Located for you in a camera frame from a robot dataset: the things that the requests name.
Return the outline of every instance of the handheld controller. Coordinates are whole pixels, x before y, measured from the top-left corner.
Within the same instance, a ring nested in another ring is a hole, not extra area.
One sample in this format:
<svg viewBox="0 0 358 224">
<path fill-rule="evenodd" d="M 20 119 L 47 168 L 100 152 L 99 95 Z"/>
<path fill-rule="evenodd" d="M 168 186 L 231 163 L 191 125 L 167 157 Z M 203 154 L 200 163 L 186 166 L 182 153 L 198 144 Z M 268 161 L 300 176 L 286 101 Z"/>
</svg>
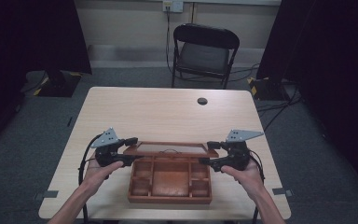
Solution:
<svg viewBox="0 0 358 224">
<path fill-rule="evenodd" d="M 96 147 L 95 149 L 95 160 L 104 167 L 109 164 L 112 164 L 115 161 L 123 161 L 123 165 L 132 166 L 133 161 L 143 156 L 132 156 L 132 155 L 123 155 L 117 153 L 118 149 L 122 146 L 132 146 L 138 143 L 138 138 L 128 138 L 128 139 L 119 139 L 113 130 L 109 128 L 106 132 L 101 134 L 101 136 L 96 139 L 91 147 Z"/>
<path fill-rule="evenodd" d="M 208 142 L 208 148 L 224 149 L 227 156 L 218 159 L 199 158 L 201 164 L 209 165 L 215 172 L 221 172 L 224 165 L 231 166 L 237 170 L 243 171 L 248 166 L 251 159 L 250 150 L 246 145 L 248 139 L 262 135 L 261 132 L 251 132 L 243 130 L 231 130 L 226 142 Z"/>
</svg>

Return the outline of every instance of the baseboard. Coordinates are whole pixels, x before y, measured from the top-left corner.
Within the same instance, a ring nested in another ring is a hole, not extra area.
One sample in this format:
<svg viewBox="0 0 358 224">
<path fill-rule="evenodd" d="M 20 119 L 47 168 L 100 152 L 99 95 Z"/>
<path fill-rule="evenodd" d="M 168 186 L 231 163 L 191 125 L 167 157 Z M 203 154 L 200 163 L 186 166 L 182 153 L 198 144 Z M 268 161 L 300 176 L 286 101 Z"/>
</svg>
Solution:
<svg viewBox="0 0 358 224">
<path fill-rule="evenodd" d="M 165 48 L 90 45 L 88 47 L 91 67 L 164 67 L 167 66 Z M 260 63 L 264 49 L 239 49 L 233 67 L 251 67 Z M 169 51 L 172 66 L 173 49 Z"/>
</svg>

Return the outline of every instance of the dark curtain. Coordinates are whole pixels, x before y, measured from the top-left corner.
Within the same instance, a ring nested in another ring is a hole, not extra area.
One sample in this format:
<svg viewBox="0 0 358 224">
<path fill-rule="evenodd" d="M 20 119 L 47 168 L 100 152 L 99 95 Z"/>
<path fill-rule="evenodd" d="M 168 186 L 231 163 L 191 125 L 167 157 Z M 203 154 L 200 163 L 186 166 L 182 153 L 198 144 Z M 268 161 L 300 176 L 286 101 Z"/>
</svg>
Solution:
<svg viewBox="0 0 358 224">
<path fill-rule="evenodd" d="M 30 71 L 91 74 L 73 0 L 0 1 L 0 116 Z"/>
<path fill-rule="evenodd" d="M 358 0 L 282 0 L 257 75 L 297 80 L 324 133 L 358 173 Z"/>
</svg>

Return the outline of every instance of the black curtain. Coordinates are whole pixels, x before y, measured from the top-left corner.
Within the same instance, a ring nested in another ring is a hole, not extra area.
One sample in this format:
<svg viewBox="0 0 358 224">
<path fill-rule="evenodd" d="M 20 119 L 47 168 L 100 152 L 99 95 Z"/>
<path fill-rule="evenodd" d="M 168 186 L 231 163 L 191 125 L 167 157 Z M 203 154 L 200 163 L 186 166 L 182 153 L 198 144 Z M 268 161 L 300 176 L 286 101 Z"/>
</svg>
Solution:
<svg viewBox="0 0 358 224">
<path fill-rule="evenodd" d="M 73 0 L 0 0 L 0 116 L 30 71 L 91 74 Z"/>
<path fill-rule="evenodd" d="M 257 79 L 268 77 L 274 83 L 281 83 L 284 77 L 296 79 L 288 76 L 287 70 L 306 34 L 307 22 L 320 2 L 282 0 L 257 70 Z"/>
</svg>

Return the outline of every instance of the round hole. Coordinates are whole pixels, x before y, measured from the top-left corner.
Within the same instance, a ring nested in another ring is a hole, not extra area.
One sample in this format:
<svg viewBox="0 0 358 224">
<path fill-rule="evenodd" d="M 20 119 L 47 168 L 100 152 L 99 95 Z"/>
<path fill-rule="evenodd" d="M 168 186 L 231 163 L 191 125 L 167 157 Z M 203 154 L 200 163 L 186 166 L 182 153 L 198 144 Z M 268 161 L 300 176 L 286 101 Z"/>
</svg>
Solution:
<svg viewBox="0 0 358 224">
<path fill-rule="evenodd" d="M 206 105 L 208 104 L 208 100 L 203 98 L 203 97 L 200 97 L 197 102 L 199 103 L 199 105 Z"/>
</svg>

